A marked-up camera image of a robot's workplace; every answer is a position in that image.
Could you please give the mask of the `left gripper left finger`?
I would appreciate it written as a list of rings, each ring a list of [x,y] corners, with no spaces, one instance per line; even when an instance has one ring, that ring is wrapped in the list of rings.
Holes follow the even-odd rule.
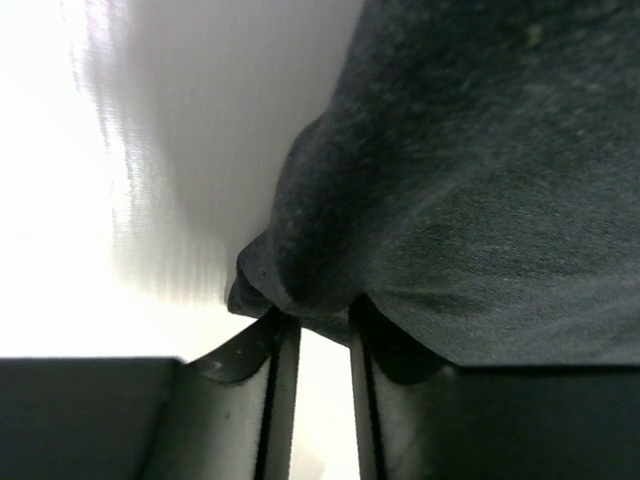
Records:
[[[179,367],[142,478],[288,478],[300,337],[297,319],[271,309]]]

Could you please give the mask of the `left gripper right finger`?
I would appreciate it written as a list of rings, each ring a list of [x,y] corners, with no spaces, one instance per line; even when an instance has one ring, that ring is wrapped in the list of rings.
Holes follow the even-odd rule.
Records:
[[[361,478],[474,478],[458,393],[474,370],[426,348],[367,296],[350,306],[349,328]]]

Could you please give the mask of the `black trousers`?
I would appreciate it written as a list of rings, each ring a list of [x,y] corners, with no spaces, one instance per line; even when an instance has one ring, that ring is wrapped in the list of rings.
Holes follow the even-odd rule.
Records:
[[[639,360],[639,5],[368,1],[228,308],[459,365]]]

